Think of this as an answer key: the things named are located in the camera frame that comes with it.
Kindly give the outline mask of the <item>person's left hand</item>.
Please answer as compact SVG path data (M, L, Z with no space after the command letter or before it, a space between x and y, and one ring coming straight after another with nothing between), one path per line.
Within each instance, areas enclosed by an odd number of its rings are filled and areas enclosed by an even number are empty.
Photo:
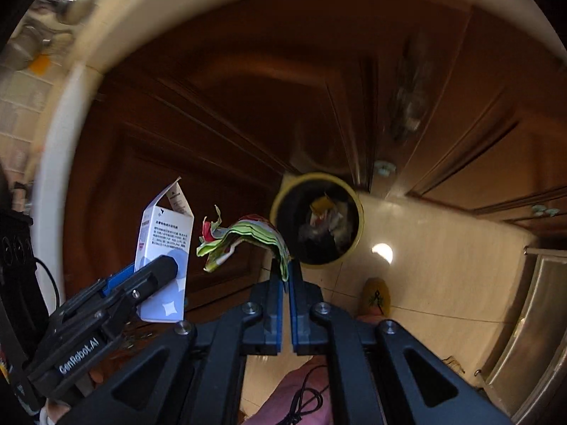
M57 424L71 410L69 404L48 399L40 412L40 423Z

